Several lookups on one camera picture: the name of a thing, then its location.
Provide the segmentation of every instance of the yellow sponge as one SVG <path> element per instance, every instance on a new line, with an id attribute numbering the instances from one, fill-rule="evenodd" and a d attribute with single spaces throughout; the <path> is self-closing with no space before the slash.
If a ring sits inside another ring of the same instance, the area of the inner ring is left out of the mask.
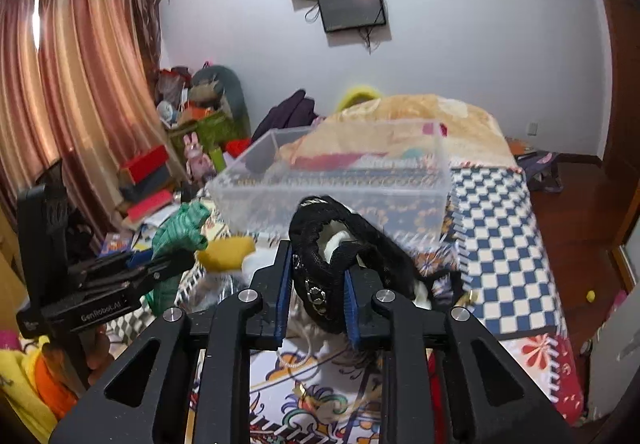
<path id="1" fill-rule="evenodd" d="M 244 257 L 255 251 L 251 237 L 229 237 L 209 242 L 207 249 L 198 251 L 196 256 L 202 267 L 210 273 L 242 269 Z"/>

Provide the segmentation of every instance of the small monitor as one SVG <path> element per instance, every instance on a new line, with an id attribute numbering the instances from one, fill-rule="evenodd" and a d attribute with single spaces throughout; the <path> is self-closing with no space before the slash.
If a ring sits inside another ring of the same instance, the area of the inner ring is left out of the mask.
<path id="1" fill-rule="evenodd" d="M 318 0 L 327 33 L 386 24 L 382 0 Z"/>

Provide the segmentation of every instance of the blue and white checkered pattern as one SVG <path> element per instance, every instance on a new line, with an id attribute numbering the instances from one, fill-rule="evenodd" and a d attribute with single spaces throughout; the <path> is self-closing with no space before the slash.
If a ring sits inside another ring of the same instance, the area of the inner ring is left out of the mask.
<path id="1" fill-rule="evenodd" d="M 561 308 L 524 177 L 505 168 L 452 170 L 479 297 L 474 315 L 493 334 L 561 327 Z"/>

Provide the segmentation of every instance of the plush toy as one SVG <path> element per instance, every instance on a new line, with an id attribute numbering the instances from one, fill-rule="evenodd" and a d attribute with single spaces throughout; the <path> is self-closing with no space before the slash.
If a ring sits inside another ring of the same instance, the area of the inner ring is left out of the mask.
<path id="1" fill-rule="evenodd" d="M 201 231 L 209 215 L 211 211 L 198 201 L 180 204 L 180 209 L 156 231 L 151 242 L 154 258 L 167 255 L 176 249 L 206 249 L 207 238 Z"/>
<path id="2" fill-rule="evenodd" d="M 169 101 L 160 101 L 156 110 L 158 111 L 160 120 L 165 124 L 165 126 L 167 126 L 167 128 L 173 128 L 178 122 L 178 112 L 174 109 L 171 103 L 169 103 Z"/>
<path id="3" fill-rule="evenodd" d="M 187 159 L 187 176 L 191 182 L 203 186 L 207 180 L 216 176 L 211 159 L 204 153 L 195 132 L 191 134 L 191 137 L 189 134 L 185 135 L 182 140 L 184 141 L 184 156 Z"/>

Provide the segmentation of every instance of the pink stuffed bunny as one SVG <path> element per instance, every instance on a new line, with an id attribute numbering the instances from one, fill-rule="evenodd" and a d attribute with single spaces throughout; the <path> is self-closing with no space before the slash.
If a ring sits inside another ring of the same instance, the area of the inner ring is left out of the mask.
<path id="1" fill-rule="evenodd" d="M 191 182 L 203 186 L 207 180 L 213 179 L 216 175 L 211 159 L 202 150 L 202 145 L 199 144 L 198 135 L 195 132 L 191 134 L 191 137 L 189 134 L 185 135 L 182 140 L 184 141 L 184 156 L 187 159 L 187 177 L 191 179 Z"/>

